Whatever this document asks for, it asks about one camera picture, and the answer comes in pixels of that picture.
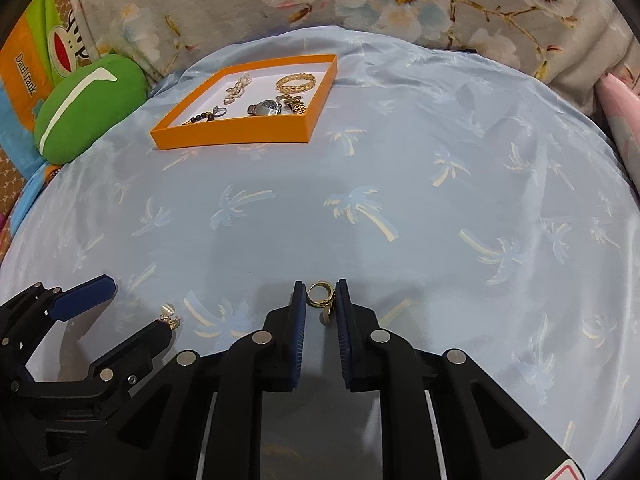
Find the grey floral blanket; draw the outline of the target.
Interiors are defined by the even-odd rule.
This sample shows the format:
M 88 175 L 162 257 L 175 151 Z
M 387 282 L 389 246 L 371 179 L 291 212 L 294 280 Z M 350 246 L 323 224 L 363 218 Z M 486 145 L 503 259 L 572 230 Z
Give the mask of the grey floral blanket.
M 338 25 L 428 48 L 470 49 L 582 110 L 606 73 L 639 87 L 639 43 L 612 0 L 70 0 L 92 58 L 120 53 L 152 80 L 229 44 Z

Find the green plush pillow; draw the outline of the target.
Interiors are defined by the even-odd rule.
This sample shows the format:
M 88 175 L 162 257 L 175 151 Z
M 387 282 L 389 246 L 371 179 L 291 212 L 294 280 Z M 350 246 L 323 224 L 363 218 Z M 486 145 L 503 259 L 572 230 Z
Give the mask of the green plush pillow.
M 78 68 L 40 107 L 35 147 L 50 164 L 67 164 L 140 107 L 147 95 L 145 74 L 130 58 L 109 54 Z

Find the orange cardboard tray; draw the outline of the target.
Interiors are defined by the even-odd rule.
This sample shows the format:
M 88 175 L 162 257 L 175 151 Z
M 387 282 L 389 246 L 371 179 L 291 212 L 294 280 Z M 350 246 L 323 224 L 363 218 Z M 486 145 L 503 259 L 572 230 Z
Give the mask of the orange cardboard tray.
M 231 105 L 224 95 L 244 73 L 252 82 Z M 307 143 L 337 75 L 337 56 L 312 54 L 270 58 L 218 70 L 177 104 L 151 130 L 160 150 L 205 145 Z M 277 116 L 248 116 L 247 107 L 280 94 L 300 96 L 305 115 L 282 106 Z

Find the gold wrist watch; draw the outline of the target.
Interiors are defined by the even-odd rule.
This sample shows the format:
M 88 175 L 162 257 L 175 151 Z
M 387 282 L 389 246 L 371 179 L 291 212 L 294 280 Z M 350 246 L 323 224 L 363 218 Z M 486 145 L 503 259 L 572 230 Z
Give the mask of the gold wrist watch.
M 285 93 L 277 96 L 277 101 L 287 108 L 293 115 L 305 115 L 306 105 L 303 99 L 297 94 Z

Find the light blue palm-print sheet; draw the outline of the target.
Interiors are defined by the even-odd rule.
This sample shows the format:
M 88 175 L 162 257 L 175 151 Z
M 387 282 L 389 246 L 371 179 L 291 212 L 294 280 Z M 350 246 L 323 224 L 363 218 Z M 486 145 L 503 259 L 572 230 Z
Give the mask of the light blue palm-print sheet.
M 221 68 L 329 53 L 306 144 L 160 151 L 152 128 Z M 337 27 L 224 48 L 64 167 L 30 208 L 1 295 L 99 274 L 105 309 L 29 363 L 72 380 L 157 316 L 175 350 L 224 351 L 295 282 L 346 280 L 416 348 L 464 350 L 600 476 L 639 417 L 639 205 L 608 138 L 553 91 L 476 55 Z

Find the gold hoop earring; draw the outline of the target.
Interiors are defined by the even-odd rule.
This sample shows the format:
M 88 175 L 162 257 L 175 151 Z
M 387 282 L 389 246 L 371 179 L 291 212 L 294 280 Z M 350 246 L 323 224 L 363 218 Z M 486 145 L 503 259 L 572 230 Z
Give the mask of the gold hoop earring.
M 307 289 L 306 304 L 319 311 L 319 321 L 323 326 L 331 323 L 334 299 L 334 287 L 327 281 L 316 281 Z
M 160 322 L 167 324 L 171 330 L 176 330 L 180 326 L 180 318 L 176 315 L 176 310 L 172 304 L 162 304 L 160 306 Z

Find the orange cartoon print cushion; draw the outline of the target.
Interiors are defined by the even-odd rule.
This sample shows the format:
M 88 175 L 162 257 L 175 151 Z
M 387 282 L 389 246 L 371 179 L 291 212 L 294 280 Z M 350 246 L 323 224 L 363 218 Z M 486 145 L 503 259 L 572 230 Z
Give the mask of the orange cartoon print cushion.
M 1 48 L 1 236 L 7 240 L 56 171 L 36 148 L 40 107 L 89 63 L 72 0 L 32 0 Z

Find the pink pillow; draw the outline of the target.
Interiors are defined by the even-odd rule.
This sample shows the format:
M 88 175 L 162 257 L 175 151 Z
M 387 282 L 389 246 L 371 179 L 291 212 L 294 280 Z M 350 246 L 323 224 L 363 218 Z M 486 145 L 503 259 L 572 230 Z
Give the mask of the pink pillow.
M 605 74 L 599 79 L 596 92 L 620 156 L 631 181 L 638 190 L 640 184 L 639 97 L 613 74 Z

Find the pearl and gold brooch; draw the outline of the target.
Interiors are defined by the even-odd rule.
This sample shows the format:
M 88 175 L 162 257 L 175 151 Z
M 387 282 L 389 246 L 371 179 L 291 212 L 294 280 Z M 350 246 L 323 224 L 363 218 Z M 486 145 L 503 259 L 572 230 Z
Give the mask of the pearl and gold brooch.
M 231 105 L 238 100 L 245 92 L 246 87 L 252 82 L 252 77 L 249 73 L 244 73 L 239 76 L 239 79 L 232 84 L 231 87 L 224 90 L 224 105 Z

